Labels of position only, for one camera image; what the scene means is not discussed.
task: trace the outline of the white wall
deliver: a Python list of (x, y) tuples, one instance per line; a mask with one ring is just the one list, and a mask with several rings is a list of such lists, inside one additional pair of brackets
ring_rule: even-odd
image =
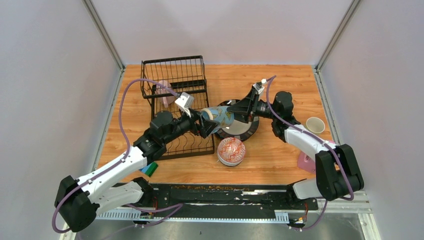
[(82, 1), (1, 1), (0, 239), (59, 238), (59, 182), (92, 167), (118, 78)]
[(423, 239), (424, 1), (364, 0), (324, 66), (384, 240)]
[(316, 64), (351, 0), (93, 0), (120, 57)]

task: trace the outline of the red patterned bowl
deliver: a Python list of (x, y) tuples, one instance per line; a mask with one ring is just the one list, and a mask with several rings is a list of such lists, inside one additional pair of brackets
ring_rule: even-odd
[(218, 145), (218, 159), (226, 166), (236, 166), (245, 158), (246, 147), (235, 137), (224, 138)]

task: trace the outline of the dark round plate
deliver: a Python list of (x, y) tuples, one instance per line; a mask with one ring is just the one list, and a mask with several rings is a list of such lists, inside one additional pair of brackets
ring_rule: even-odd
[[(230, 99), (221, 102), (218, 106), (231, 106), (240, 101), (239, 99)], [(224, 127), (219, 129), (215, 135), (220, 139), (225, 138), (236, 138), (240, 139), (242, 142), (248, 140), (259, 127), (259, 117), (255, 116), (252, 122), (244, 123), (241, 121), (234, 120), (234, 122), (229, 127)]]

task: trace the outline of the metal wire basket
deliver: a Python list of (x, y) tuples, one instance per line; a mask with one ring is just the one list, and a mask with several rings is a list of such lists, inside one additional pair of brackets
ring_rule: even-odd
[[(209, 107), (208, 92), (205, 76), (205, 65), (202, 56), (185, 56), (143, 61), (141, 77), (154, 81), (167, 81), (172, 90), (177, 93), (186, 92), (194, 97), (191, 108), (201, 110)], [(151, 107), (151, 118), (160, 111), (169, 111), (174, 118), (181, 113), (175, 103), (165, 107), (159, 98), (171, 96), (170, 93), (157, 91), (157, 85), (150, 82), (140, 84), (141, 93)], [(166, 146), (167, 152), (161, 160), (185, 158), (213, 154), (215, 141), (213, 136), (203, 139), (188, 132)]]

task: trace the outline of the wooden board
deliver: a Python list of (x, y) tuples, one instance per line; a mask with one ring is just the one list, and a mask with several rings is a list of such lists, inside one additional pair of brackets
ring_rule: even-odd
[[(293, 114), (305, 124), (310, 117), (325, 122), (325, 131), (320, 135), (331, 140), (320, 94), (312, 69), (308, 65), (206, 65), (209, 104), (216, 106), (227, 99), (242, 99), (253, 83), (277, 75), (270, 89), (273, 100), (278, 91), (290, 92), (293, 96)], [(127, 84), (141, 76), (140, 65), (127, 66), (120, 88), (117, 104), (109, 126), (99, 167), (113, 160), (126, 149), (119, 129), (118, 109), (122, 93)], [(134, 84), (128, 91), (122, 110), (123, 127), (132, 144), (140, 137), (151, 120), (148, 101), (143, 99), (140, 84)], [(272, 132), (271, 120), (260, 119), (257, 132), (247, 141), (246, 156), (235, 167), (224, 166), (215, 154), (157, 161), (159, 167), (152, 177), (136, 171), (122, 181), (145, 177), (152, 183), (214, 183), (214, 184), (290, 184), (310, 174), (297, 168), (300, 150), (276, 138)]]

